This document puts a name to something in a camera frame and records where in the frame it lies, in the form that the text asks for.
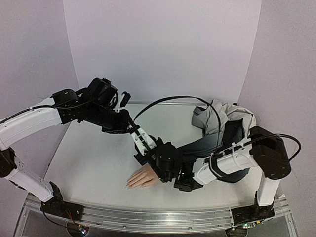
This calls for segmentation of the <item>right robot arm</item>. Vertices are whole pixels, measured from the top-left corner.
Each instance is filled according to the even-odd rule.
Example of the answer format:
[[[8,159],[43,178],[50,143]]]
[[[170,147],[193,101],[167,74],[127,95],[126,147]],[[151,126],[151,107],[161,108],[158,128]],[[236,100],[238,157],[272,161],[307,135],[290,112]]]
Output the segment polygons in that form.
[[[170,142],[153,140],[142,128],[134,130],[131,137],[138,152],[136,160],[141,165],[148,163],[162,182],[173,182],[174,188],[184,192],[202,188],[238,171],[259,167],[262,176],[254,204],[231,210],[233,226],[243,228],[274,217],[273,204],[279,183],[291,172],[292,158],[283,140],[295,140],[290,135],[272,134],[255,126],[240,142],[194,162],[184,162],[179,149]]]

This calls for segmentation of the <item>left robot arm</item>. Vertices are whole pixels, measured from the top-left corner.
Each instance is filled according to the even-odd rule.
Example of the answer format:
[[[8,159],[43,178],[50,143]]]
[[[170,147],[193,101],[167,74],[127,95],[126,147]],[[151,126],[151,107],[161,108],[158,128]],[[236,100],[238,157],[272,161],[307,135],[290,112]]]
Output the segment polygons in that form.
[[[64,89],[41,103],[0,122],[0,176],[26,190],[42,202],[42,210],[57,216],[65,214],[68,203],[59,187],[27,171],[16,157],[12,145],[46,128],[73,121],[100,126],[109,134],[133,134],[138,128],[124,107],[130,94],[119,95],[106,78],[94,78],[88,87]]]

